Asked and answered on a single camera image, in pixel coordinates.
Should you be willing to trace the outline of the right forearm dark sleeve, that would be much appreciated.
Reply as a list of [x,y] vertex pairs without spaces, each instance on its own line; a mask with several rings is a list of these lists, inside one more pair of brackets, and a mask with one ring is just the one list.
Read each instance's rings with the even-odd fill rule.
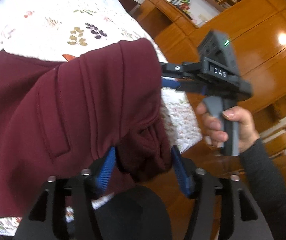
[[286,239],[286,187],[269,159],[261,139],[240,154],[251,194],[261,209],[274,239]]

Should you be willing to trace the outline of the right hand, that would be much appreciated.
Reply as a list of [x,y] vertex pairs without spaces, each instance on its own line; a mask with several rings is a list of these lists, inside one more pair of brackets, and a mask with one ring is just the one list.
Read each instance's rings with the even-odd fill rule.
[[[196,113],[201,115],[205,134],[211,139],[215,147],[220,146],[223,142],[228,140],[226,132],[221,130],[221,122],[211,116],[206,108],[206,105],[201,102],[196,107]],[[223,111],[223,118],[227,121],[235,121],[239,124],[239,152],[243,153],[248,150],[256,140],[260,138],[259,133],[255,128],[252,114],[245,108],[234,106]]]

